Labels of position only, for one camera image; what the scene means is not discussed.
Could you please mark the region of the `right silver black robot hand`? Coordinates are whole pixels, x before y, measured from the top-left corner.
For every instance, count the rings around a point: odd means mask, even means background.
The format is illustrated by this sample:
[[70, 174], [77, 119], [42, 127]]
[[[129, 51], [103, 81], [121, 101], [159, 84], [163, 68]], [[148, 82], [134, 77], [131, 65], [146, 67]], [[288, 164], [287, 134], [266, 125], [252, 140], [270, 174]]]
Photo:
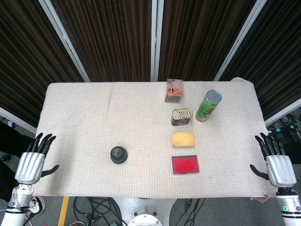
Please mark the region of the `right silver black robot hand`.
[[249, 165], [251, 171], [269, 181], [276, 188], [289, 188], [297, 183], [292, 162], [285, 153], [283, 144], [276, 138], [263, 133], [255, 136], [263, 155], [267, 172], [260, 172], [254, 165]]

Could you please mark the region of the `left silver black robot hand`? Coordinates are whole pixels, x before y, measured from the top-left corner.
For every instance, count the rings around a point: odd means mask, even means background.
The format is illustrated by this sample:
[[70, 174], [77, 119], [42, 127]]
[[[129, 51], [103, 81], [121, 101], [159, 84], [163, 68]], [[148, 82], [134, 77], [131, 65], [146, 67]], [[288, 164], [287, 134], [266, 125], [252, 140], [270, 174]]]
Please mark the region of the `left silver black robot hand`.
[[46, 156], [56, 136], [48, 134], [43, 137], [42, 135], [42, 133], [38, 134], [30, 142], [26, 152], [21, 155], [15, 174], [15, 180], [20, 184], [36, 184], [42, 177], [51, 175], [59, 169], [59, 165], [48, 170], [43, 169]]

